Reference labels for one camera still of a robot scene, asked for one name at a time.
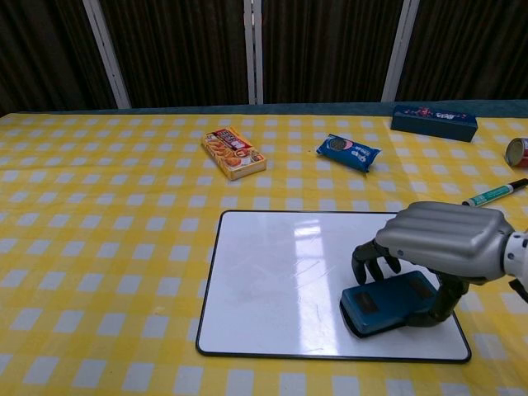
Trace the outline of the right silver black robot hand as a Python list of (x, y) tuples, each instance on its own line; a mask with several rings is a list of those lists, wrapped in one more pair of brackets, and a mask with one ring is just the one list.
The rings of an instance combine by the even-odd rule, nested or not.
[(404, 320), (411, 327), (432, 327), (453, 313), (470, 285), (512, 273), (510, 263), (519, 236), (499, 210), (414, 202), (388, 220), (372, 240), (355, 248), (351, 268), (361, 285), (368, 275), (383, 280), (380, 258), (395, 273), (406, 261), (437, 274), (440, 288), (432, 307)]

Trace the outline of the blue whiteboard eraser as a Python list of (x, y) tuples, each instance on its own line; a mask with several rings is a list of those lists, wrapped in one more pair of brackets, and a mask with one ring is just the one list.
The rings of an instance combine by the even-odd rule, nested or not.
[(435, 286), (420, 271), (411, 271), (345, 289), (340, 310), (356, 336), (369, 337), (404, 326), (411, 314), (426, 312), (436, 293)]

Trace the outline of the green marker pen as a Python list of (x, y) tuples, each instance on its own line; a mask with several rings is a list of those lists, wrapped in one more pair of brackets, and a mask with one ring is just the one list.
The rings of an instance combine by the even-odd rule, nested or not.
[(524, 187), (528, 186), (528, 178), (522, 178), (517, 181), (510, 182), (508, 184), (502, 185), (490, 191), (486, 191), (477, 196), (468, 198), (462, 202), (462, 205), (470, 207), (481, 207), (487, 205), (495, 200), (508, 196), (515, 191), (518, 191)]

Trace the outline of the red soda can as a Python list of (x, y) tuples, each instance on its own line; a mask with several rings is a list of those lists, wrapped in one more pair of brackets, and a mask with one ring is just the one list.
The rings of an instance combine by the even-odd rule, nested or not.
[(510, 167), (528, 167), (528, 138), (514, 138), (507, 145), (505, 159)]

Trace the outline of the dark blue long box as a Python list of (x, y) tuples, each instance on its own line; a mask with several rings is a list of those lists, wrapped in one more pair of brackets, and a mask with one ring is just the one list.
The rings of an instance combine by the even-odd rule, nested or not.
[(469, 143), (478, 129), (478, 122), (469, 113), (397, 105), (390, 129)]

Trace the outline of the blue cookie packet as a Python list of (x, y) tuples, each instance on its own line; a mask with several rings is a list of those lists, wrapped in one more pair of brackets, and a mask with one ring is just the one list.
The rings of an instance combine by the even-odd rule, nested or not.
[(346, 167), (368, 173), (381, 150), (329, 134), (316, 149), (316, 153)]

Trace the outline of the orange yellow snack box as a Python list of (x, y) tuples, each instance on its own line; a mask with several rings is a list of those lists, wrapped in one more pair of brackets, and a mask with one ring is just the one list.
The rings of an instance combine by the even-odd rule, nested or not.
[(204, 134), (201, 144), (230, 181), (267, 168), (266, 158), (231, 126)]

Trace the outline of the yellow white checkered tablecloth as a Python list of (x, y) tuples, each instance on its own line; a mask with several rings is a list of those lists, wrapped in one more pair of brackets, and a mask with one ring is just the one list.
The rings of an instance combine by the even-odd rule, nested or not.
[[(266, 158), (230, 181), (202, 147), (231, 126)], [(329, 134), (381, 153), (368, 173), (316, 153)], [(0, 118), (0, 396), (523, 395), (528, 304), (505, 280), (457, 309), (464, 365), (209, 358), (195, 349), (226, 209), (396, 211), (528, 177), (503, 159), (528, 119), (483, 118), (469, 144), (387, 116)]]

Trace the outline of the white whiteboard with black frame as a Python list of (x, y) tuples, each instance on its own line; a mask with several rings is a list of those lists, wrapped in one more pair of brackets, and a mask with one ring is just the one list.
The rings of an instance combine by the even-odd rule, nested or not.
[(227, 210), (219, 219), (196, 336), (206, 356), (463, 363), (456, 318), (357, 337), (340, 311), (354, 248), (387, 213)]

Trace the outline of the white partition frame post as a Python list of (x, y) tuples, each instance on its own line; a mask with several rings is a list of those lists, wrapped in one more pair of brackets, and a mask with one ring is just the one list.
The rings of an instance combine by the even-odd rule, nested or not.
[(118, 109), (130, 109), (130, 99), (116, 56), (111, 34), (99, 0), (82, 0), (92, 34)]
[(381, 102), (395, 101), (419, 5), (420, 0), (403, 0)]
[(262, 0), (243, 0), (243, 24), (250, 105), (264, 103)]

